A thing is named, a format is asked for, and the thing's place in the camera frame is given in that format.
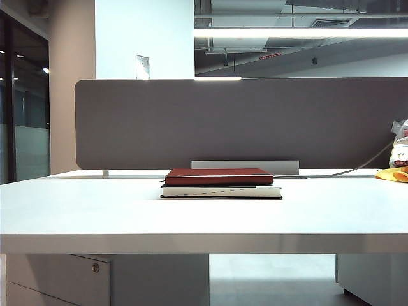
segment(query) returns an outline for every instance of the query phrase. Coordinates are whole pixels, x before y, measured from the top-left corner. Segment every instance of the ceiling light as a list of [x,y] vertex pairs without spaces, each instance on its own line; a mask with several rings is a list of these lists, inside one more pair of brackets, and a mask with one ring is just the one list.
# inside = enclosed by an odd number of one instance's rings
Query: ceiling light
[[195,76],[194,81],[239,81],[242,76]]
[[357,28],[210,28],[194,29],[195,37],[216,38],[408,38],[408,29],[357,29]]

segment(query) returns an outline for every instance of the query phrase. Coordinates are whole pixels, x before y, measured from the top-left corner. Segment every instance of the plastic bag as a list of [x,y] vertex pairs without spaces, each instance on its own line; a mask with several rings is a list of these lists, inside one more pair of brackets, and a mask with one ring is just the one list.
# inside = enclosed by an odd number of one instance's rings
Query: plastic bag
[[390,168],[408,166],[408,120],[394,121],[392,132],[396,134],[390,157]]

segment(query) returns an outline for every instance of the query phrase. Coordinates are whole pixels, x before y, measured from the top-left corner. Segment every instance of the stacked books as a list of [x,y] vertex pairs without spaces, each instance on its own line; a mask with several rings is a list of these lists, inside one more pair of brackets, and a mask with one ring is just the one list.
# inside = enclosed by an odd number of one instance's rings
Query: stacked books
[[282,198],[273,175],[258,168],[173,169],[161,189],[162,198]]

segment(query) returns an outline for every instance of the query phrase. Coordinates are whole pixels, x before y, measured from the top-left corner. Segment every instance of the red sign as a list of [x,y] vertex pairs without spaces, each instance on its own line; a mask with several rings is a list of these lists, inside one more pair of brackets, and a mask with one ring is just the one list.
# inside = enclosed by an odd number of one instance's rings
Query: red sign
[[261,56],[259,59],[271,59],[273,57],[277,57],[282,55],[281,53],[275,53],[275,54],[270,54],[270,55],[266,55],[266,56]]

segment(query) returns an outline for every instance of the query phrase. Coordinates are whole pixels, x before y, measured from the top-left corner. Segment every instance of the cabinet drawer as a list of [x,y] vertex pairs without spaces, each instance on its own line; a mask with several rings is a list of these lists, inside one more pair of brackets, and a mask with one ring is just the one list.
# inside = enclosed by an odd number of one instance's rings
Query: cabinet drawer
[[110,305],[109,263],[65,254],[12,254],[7,281],[81,306]]
[[7,306],[75,306],[12,282],[7,283]]

